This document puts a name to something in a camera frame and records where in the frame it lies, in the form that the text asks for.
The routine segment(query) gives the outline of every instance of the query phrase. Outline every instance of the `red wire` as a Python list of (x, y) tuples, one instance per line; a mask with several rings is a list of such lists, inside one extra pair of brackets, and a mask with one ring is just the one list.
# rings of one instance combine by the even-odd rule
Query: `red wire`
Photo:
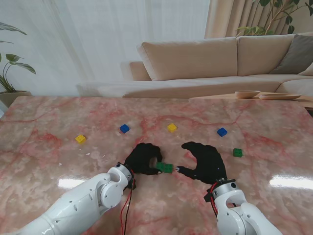
[(119, 219), (120, 219), (120, 221), (121, 221), (122, 235), (124, 235), (124, 225), (123, 225), (122, 214), (123, 214), (123, 210), (124, 210), (124, 208), (125, 208), (125, 206), (126, 206), (128, 200), (129, 200), (130, 196), (131, 196), (131, 192), (129, 192), (129, 194), (128, 194), (127, 200), (126, 200), (126, 202), (125, 202), (125, 204), (124, 204), (124, 206), (123, 206), (123, 208), (122, 208), (122, 210), (121, 210), (121, 215), (120, 215), (120, 217), (119, 217)]
[(121, 215), (120, 215), (120, 217), (119, 217), (119, 219), (120, 219), (120, 221), (121, 221), (121, 228), (122, 228), (122, 235), (124, 235), (124, 225), (123, 225), (123, 219), (122, 219), (122, 215), (123, 215), (123, 210), (124, 210), (124, 208), (125, 208), (125, 206), (127, 205), (127, 202), (128, 202), (128, 200), (129, 200), (129, 198), (131, 197), (131, 193), (132, 193), (132, 190), (129, 192), (129, 194), (128, 194), (128, 197), (127, 197), (127, 200), (126, 200), (126, 202), (125, 202), (125, 204), (124, 204), (124, 206), (123, 206), (123, 208), (122, 208), (122, 210), (121, 210)]
[[(214, 187), (215, 187), (216, 185), (217, 185), (217, 182), (215, 182), (215, 184), (212, 186), (211, 191), (210, 191), (210, 193), (211, 193), (211, 194), (212, 194), (212, 192), (213, 192), (213, 190), (214, 190)], [(215, 210), (215, 212), (216, 212), (216, 214), (217, 214), (217, 213), (218, 213), (218, 211), (217, 211), (217, 208), (216, 208), (216, 206), (215, 206), (213, 196), (211, 196), (211, 201), (212, 201), (212, 204), (213, 204), (214, 210)]]

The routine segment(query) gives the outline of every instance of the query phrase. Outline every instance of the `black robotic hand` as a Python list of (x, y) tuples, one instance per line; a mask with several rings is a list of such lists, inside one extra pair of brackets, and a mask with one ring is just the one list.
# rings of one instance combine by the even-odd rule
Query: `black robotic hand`
[(189, 150), (196, 157), (197, 166), (194, 170), (177, 166), (176, 170), (179, 173), (211, 185), (218, 179), (227, 179), (223, 160), (215, 147), (195, 142), (184, 143), (181, 147)]
[(161, 172), (158, 169), (149, 167), (150, 160), (154, 157), (158, 162), (162, 161), (160, 148), (151, 143), (140, 143), (126, 158), (124, 165), (129, 166), (134, 173), (157, 175)]

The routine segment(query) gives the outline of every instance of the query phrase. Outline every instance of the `gray pillow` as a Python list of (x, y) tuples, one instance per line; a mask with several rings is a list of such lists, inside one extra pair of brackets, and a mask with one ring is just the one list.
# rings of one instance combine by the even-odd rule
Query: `gray pillow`
[(313, 63), (313, 37), (296, 34), (279, 66), (270, 74), (298, 74)]

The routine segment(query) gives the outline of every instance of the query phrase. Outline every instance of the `black cable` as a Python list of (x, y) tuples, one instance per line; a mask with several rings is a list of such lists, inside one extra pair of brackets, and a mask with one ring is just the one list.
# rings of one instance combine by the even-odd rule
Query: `black cable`
[(127, 215), (128, 215), (129, 207), (131, 207), (132, 194), (133, 194), (133, 187), (134, 187), (134, 175), (133, 175), (133, 177), (132, 177), (131, 196), (130, 196), (130, 198), (129, 198), (128, 208), (127, 208), (127, 211), (126, 211), (124, 235), (126, 235)]

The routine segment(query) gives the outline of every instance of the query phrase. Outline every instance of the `plant pot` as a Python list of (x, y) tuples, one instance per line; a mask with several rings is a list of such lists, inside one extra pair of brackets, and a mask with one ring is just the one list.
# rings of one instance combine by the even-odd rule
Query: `plant pot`
[(31, 92), (26, 92), (26, 91), (17, 91), (14, 93), (1, 92), (0, 100), (6, 107), (9, 108), (10, 105), (18, 96), (31, 96), (31, 95), (32, 95)]

